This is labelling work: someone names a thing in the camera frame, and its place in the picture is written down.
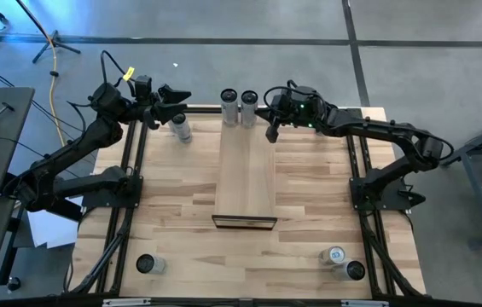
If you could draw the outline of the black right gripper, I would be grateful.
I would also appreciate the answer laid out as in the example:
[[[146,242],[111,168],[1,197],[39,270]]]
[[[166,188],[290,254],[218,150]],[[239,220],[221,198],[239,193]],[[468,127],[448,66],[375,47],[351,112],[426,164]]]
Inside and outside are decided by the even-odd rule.
[[[276,143],[281,123],[315,128],[316,122],[325,118],[326,103],[311,87],[284,87],[276,98],[274,109],[277,111],[278,119],[274,119],[275,112],[269,108],[255,111],[255,114],[263,120],[273,119],[265,132],[269,143]]]

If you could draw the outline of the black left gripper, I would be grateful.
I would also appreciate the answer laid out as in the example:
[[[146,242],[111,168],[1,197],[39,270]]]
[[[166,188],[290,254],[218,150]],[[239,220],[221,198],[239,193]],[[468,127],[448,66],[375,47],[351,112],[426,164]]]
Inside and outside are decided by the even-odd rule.
[[[163,102],[182,102],[191,97],[190,91],[174,90],[168,84],[160,86],[158,94]],[[150,130],[158,130],[160,125],[156,120],[164,125],[188,107],[186,104],[156,104],[160,99],[158,96],[136,97],[132,109],[133,119],[142,122]]]

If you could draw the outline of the white beverage can black lid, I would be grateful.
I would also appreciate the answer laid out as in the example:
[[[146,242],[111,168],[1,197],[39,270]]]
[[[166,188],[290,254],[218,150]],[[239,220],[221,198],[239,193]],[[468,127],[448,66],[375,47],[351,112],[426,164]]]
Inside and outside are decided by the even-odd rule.
[[[256,122],[255,111],[258,109],[258,94],[253,90],[246,90],[241,94],[241,124],[251,128]]]
[[[357,260],[349,260],[331,267],[331,273],[337,281],[360,281],[366,274],[364,265]]]
[[[162,274],[166,269],[166,261],[153,254],[143,254],[136,260],[136,269],[142,274]]]
[[[224,89],[220,98],[224,124],[236,126],[238,124],[237,92],[233,89]]]
[[[170,121],[169,127],[177,136],[180,142],[189,143],[192,141],[192,133],[188,119],[184,113],[176,114]]]

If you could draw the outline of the white beverage can silver lid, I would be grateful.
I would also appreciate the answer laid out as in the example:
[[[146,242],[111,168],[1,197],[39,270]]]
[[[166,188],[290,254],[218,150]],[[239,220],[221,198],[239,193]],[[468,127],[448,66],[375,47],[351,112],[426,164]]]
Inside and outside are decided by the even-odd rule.
[[[340,246],[331,246],[318,254],[318,260],[323,265],[342,264],[346,260],[346,253]]]

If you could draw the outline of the black tripod light stand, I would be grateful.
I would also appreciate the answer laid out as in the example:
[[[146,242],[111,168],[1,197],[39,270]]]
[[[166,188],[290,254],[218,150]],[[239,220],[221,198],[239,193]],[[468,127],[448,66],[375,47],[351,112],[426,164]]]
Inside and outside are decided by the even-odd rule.
[[[44,35],[46,39],[45,45],[40,49],[40,51],[36,54],[36,56],[32,59],[32,63],[36,64],[37,61],[41,58],[41,56],[44,54],[44,52],[47,49],[51,49],[53,54],[56,54],[56,49],[57,48],[63,48],[66,50],[69,50],[75,54],[80,55],[81,51],[79,49],[75,49],[73,47],[70,47],[63,43],[60,40],[60,35],[58,31],[53,31],[51,34],[48,34],[42,24],[38,21],[38,19],[35,17],[35,15],[30,11],[30,9],[22,2],[22,0],[15,0],[17,4],[20,6],[20,8],[24,11],[24,13],[28,16],[28,18],[31,20],[31,22],[37,27],[37,29]]]

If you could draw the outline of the black diagonal desk bar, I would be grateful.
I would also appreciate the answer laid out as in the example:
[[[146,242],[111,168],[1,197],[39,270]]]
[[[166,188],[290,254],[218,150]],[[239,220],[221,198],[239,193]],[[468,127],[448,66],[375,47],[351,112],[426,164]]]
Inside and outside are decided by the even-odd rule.
[[[48,209],[48,212],[74,222],[79,222],[83,216],[82,207],[67,199],[56,199]]]

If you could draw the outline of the white paper sheets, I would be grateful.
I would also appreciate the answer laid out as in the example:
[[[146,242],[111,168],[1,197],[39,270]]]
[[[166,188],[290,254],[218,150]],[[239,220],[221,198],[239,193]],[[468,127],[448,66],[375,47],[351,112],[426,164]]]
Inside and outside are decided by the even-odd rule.
[[[74,244],[78,237],[78,221],[47,211],[28,212],[32,241],[35,247],[48,249]]]

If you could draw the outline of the black desk leg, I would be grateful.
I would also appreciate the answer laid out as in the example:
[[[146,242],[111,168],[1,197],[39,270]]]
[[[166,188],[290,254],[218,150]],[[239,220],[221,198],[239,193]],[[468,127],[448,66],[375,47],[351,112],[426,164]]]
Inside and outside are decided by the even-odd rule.
[[[0,286],[6,286],[9,282],[11,270],[14,265],[17,248],[14,247],[16,235],[20,226],[24,209],[20,207],[14,216],[9,219],[7,231],[10,233],[3,261],[0,265]]]

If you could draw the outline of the black table frame cross rail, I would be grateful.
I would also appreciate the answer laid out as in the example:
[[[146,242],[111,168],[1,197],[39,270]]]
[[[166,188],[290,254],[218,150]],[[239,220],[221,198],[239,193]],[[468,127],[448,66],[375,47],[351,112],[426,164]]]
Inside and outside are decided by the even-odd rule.
[[[345,111],[359,118],[363,117],[363,112],[361,108],[345,108]],[[222,112],[222,108],[220,106],[214,106],[214,105],[188,105],[183,110],[183,113],[200,113],[200,114],[212,114],[212,113],[221,113],[221,112]]]

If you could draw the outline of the black table frame side rail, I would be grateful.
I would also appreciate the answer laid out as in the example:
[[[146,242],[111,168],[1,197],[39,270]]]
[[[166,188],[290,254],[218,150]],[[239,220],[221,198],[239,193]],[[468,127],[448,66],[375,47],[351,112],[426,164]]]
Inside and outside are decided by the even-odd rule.
[[[120,167],[125,171],[126,168],[129,166],[129,159],[131,156],[131,146],[132,146],[132,139],[135,134],[135,129],[136,129],[136,123],[130,123],[128,126],[128,131],[125,137],[125,145],[124,145],[124,150],[122,153],[122,159],[121,159],[121,164]],[[108,246],[110,245],[111,241],[113,240],[115,233],[116,233],[116,225],[117,225],[117,220],[119,217],[119,208],[114,207],[111,210],[110,218],[108,221],[108,227],[107,227],[107,236],[105,239],[104,243],[104,252],[107,250]],[[107,279],[107,268],[108,264],[107,262],[104,263],[102,267],[102,272],[98,276],[98,280],[96,281],[96,292],[97,293],[103,293],[104,288],[106,286],[106,279]]]
[[[132,173],[133,176],[140,176],[141,177],[141,169],[142,169],[142,162],[143,162],[143,155],[144,155],[144,150],[146,146],[146,138],[148,134],[148,127],[143,124],[141,131],[140,131],[140,136],[138,139],[138,145],[137,145],[137,150],[136,150],[136,157],[135,157],[135,164],[134,164],[134,171]],[[127,208],[127,210],[133,210],[135,212],[135,208]],[[125,242],[122,247],[119,248],[118,252],[118,257],[117,257],[117,263],[116,263],[116,268],[114,271],[114,276],[113,276],[113,283],[112,286],[110,287],[110,292],[119,294],[121,284],[122,284],[122,278],[124,274],[124,269],[125,269],[125,260],[126,260],[126,253],[127,253],[127,247],[128,247],[128,242]]]
[[[352,179],[358,178],[360,177],[360,172],[359,172],[359,166],[358,166],[357,151],[356,151],[354,139],[352,136],[348,136],[346,138],[346,144],[347,144],[348,157],[351,165]],[[364,224],[368,221],[369,216],[366,213],[358,211],[357,209],[354,209],[354,212],[358,215],[358,219],[360,222],[360,228],[361,228],[362,240],[363,240],[363,253],[364,253],[364,258],[366,263],[366,275],[369,278],[369,288],[370,288],[371,296],[374,296],[375,294],[382,294],[383,292],[381,291],[381,288],[378,282],[377,272],[376,272],[373,247],[365,237],[366,228],[364,228]],[[395,294],[396,290],[395,290],[394,281],[391,278],[391,276],[389,276],[386,269],[383,270],[383,275],[385,278],[386,292],[388,294]]]
[[[366,174],[369,174],[369,171],[372,169],[371,159],[369,155],[369,145],[368,141],[365,137],[359,137],[361,154],[363,159],[363,166]],[[384,228],[384,224],[382,221],[382,216],[379,210],[373,210],[373,217],[374,217],[374,225],[375,225],[375,235],[376,240],[379,242],[380,248],[384,252],[386,256],[388,256],[388,249],[386,243],[386,232]],[[383,273],[385,277],[386,283],[386,292],[391,295],[396,295],[396,285],[392,278],[390,270],[386,267],[385,260],[383,257],[380,257]]]

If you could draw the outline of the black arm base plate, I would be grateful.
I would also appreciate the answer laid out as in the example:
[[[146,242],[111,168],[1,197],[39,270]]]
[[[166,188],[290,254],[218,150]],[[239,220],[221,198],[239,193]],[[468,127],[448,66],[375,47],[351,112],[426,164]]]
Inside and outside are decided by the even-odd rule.
[[[119,188],[102,188],[84,195],[82,206],[86,208],[135,208],[140,203],[143,177],[131,176]]]
[[[352,207],[358,211],[398,211],[412,207],[409,197],[404,194],[406,187],[396,180],[380,192],[370,192],[364,186],[364,177],[353,177],[349,181]]]

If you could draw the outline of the black diagonal frame brace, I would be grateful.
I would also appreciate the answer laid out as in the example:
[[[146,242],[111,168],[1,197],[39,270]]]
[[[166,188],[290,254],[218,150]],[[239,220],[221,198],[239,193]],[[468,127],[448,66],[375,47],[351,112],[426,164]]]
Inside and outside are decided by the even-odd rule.
[[[398,285],[400,291],[405,297],[422,297],[423,294],[412,287],[408,280],[403,276],[397,265],[392,261],[388,254],[388,250],[379,242],[376,233],[369,226],[367,217],[363,214],[359,217],[363,242],[368,243],[370,245],[370,249],[376,251],[381,260],[383,270]]]
[[[107,274],[104,272],[104,269],[109,265],[109,262],[116,251],[129,240],[133,213],[133,210],[127,210],[125,212],[125,217],[114,238],[105,247],[102,255],[98,258],[96,264],[93,266],[90,272],[74,289],[69,291],[70,293],[88,294],[93,286],[98,283],[102,277],[107,276]]]

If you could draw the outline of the black table frame edge rail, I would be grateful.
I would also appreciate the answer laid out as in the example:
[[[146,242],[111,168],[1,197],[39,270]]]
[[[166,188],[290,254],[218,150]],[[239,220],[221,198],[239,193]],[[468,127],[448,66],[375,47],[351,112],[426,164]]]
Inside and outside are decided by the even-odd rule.
[[[109,293],[63,294],[36,298],[0,300],[0,307],[102,307],[102,301],[122,298]],[[435,299],[430,297],[403,297],[380,295],[374,299],[354,298],[150,298],[150,306],[144,307],[341,307],[342,300],[387,301],[390,307],[482,307],[481,303],[469,303]]]

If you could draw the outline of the silver bracket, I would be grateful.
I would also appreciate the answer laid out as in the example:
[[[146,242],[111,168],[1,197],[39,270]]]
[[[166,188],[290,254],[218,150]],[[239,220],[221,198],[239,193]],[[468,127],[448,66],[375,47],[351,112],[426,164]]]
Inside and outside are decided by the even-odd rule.
[[[151,303],[150,298],[110,298],[102,301],[102,307],[144,307]]]
[[[390,307],[387,301],[379,300],[342,300],[341,307]]]

